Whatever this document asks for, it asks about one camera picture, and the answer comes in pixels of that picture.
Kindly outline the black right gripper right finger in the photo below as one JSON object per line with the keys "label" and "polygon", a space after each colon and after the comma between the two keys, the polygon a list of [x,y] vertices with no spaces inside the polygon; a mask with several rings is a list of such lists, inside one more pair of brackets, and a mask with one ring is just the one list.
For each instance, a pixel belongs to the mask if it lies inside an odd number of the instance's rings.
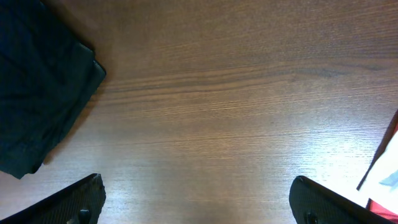
{"label": "black right gripper right finger", "polygon": [[393,224],[303,175],[292,182],[289,204],[298,224]]}

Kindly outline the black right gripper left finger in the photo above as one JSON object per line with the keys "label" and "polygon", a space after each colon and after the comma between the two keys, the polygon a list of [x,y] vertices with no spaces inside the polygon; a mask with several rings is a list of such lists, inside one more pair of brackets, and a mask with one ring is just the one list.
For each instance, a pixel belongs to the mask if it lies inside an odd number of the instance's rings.
{"label": "black right gripper left finger", "polygon": [[97,224],[105,200],[106,192],[101,175],[94,173],[1,220],[1,223]]}

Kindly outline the red and white shirt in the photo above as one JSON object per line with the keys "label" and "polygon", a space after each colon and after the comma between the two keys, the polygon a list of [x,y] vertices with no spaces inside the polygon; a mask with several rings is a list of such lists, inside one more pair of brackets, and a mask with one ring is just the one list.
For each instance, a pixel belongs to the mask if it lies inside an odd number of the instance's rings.
{"label": "red and white shirt", "polygon": [[357,190],[360,206],[397,223],[397,114],[392,117]]}

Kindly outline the black shorts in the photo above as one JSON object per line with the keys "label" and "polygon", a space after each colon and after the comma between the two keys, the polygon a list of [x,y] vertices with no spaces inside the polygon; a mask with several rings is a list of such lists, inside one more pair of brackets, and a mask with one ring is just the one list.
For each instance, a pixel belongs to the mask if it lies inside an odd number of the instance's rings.
{"label": "black shorts", "polygon": [[1,0],[1,170],[35,173],[105,76],[43,2]]}

